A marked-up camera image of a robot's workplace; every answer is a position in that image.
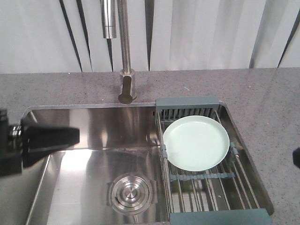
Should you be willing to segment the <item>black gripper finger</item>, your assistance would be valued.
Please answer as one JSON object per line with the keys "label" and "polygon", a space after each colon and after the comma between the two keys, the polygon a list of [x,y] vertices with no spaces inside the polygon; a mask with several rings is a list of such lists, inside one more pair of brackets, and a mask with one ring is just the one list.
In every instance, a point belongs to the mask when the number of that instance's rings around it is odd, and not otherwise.
{"label": "black gripper finger", "polygon": [[300,147],[292,152],[293,164],[300,169]]}

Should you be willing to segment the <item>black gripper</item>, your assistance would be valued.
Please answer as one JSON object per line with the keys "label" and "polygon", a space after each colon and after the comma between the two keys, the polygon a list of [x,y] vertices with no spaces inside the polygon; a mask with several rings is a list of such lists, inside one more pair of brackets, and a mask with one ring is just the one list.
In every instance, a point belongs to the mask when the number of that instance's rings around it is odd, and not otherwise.
{"label": "black gripper", "polygon": [[80,142],[75,127],[50,126],[29,119],[9,124],[7,109],[0,109],[0,175],[22,173],[23,167]]}

